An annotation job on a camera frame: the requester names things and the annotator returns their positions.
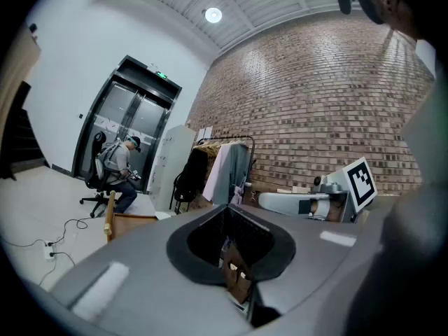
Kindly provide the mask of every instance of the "brick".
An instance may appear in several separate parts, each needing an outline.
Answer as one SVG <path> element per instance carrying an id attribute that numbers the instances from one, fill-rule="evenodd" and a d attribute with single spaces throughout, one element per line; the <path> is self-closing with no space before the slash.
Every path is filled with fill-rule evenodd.
<path id="1" fill-rule="evenodd" d="M 406 193 L 421 175 L 400 128 L 433 82 L 414 50 L 357 11 L 286 22 L 219 57 L 188 119 L 252 135 L 251 178 L 269 188 L 311 186 L 364 155 L 380 193 Z"/>

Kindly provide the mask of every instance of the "tile floor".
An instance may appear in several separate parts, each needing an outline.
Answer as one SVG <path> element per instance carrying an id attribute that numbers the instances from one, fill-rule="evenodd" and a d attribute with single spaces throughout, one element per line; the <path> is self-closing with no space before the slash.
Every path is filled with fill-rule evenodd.
<path id="1" fill-rule="evenodd" d="M 16 177 L 17 181 L 0 179 L 0 235 L 8 242 L 27 245 L 36 239 L 54 241 L 62 236 L 67 220 L 89 218 L 94 203 L 81 205 L 79 199 L 94 196 L 95 191 L 86 188 L 83 181 L 47 167 L 24 171 Z M 156 214 L 149 196 L 142 194 L 127 212 L 147 216 Z M 88 228 L 85 230 L 79 230 L 75 221 L 68 223 L 64 240 L 56 246 L 56 251 L 68 253 L 75 263 L 106 244 L 104 214 L 86 222 Z M 27 248 L 11 246 L 3 241 L 2 246 L 16 272 L 37 284 L 55 265 L 44 259 L 40 241 Z M 45 278 L 42 287 L 49 290 L 72 266 L 66 255 L 56 255 L 56 269 Z"/>

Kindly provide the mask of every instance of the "ceiling light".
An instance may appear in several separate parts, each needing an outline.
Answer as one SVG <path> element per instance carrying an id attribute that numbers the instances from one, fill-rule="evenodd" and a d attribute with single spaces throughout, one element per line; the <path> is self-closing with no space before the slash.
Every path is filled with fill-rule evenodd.
<path id="1" fill-rule="evenodd" d="M 221 20 L 223 13 L 218 8 L 210 8 L 205 12 L 205 18 L 212 24 L 216 24 Z"/>

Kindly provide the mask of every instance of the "black door frame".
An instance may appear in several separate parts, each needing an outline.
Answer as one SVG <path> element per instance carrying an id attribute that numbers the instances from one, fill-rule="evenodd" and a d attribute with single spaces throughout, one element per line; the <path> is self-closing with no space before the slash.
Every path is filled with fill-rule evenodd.
<path id="1" fill-rule="evenodd" d="M 175 88 L 177 90 L 176 94 L 174 95 L 174 97 L 170 97 L 170 96 L 166 95 L 165 93 L 159 91 L 156 87 L 147 84 L 146 81 L 137 80 L 136 78 L 134 78 L 132 76 L 128 76 L 125 73 L 119 72 L 120 67 L 125 63 L 127 63 L 127 64 L 132 63 L 132 64 L 135 64 L 137 67 L 141 67 L 141 68 L 145 69 L 147 71 L 147 74 L 152 75 L 152 78 L 154 78 L 154 76 L 156 76 L 156 78 L 160 78 L 162 80 L 162 81 L 160 81 L 161 83 L 167 83 L 172 88 Z M 157 139 L 154 143 L 153 152 L 148 154 L 148 157 L 146 158 L 146 161 L 145 161 L 146 168 L 143 168 L 143 175 L 141 176 L 142 180 L 143 180 L 142 192 L 146 194 L 147 193 L 146 190 L 148 189 L 149 174 L 151 172 L 151 169 L 152 169 L 152 166 L 154 163 L 155 154 L 157 153 L 163 130 L 165 129 L 165 126 L 168 122 L 169 116 L 171 115 L 172 109 L 174 108 L 174 105 L 179 97 L 179 94 L 182 91 L 182 87 L 175 84 L 168 78 L 162 79 L 161 77 L 157 76 L 155 73 L 148 70 L 148 66 L 146 66 L 145 64 L 142 64 L 140 61 L 130 57 L 129 55 L 127 55 L 118 64 L 118 66 L 113 70 L 111 75 L 106 79 L 106 82 L 103 84 L 100 91 L 98 92 L 97 97 L 93 101 L 92 106 L 90 107 L 90 110 L 84 119 L 83 127 L 81 128 L 79 138 L 78 138 L 78 143 L 76 144 L 76 151 L 75 151 L 75 155 L 73 157 L 73 164 L 71 166 L 70 175 L 74 178 L 76 178 L 79 175 L 78 170 L 81 167 L 83 151 L 85 150 L 90 132 L 93 128 L 93 122 L 96 117 L 95 112 L 101 108 L 102 104 L 104 103 L 105 96 L 107 96 L 107 94 L 110 92 L 111 88 L 113 87 L 113 83 L 120 84 L 120 82 L 122 82 L 124 87 L 128 85 L 132 88 L 135 88 L 137 91 L 143 90 L 143 93 L 146 93 L 147 95 L 150 95 L 150 96 L 151 95 L 154 96 L 154 97 L 152 97 L 152 96 L 151 97 L 157 101 L 157 104 L 159 104 L 161 107 L 168 110 L 168 112 L 165 113 L 165 116 L 163 116 L 160 119 L 159 125 L 157 126 L 157 129 L 156 129 Z"/>

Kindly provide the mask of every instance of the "white ceiling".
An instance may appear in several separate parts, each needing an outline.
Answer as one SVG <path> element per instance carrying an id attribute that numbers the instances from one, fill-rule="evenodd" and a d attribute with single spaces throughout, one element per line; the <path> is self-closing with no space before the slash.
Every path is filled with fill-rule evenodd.
<path id="1" fill-rule="evenodd" d="M 162 8 L 189 29 L 207 48 L 222 55 L 243 40 L 279 23 L 298 17 L 339 10 L 337 0 L 147 0 Z M 204 9 L 217 7 L 222 20 L 212 24 L 202 15 Z"/>

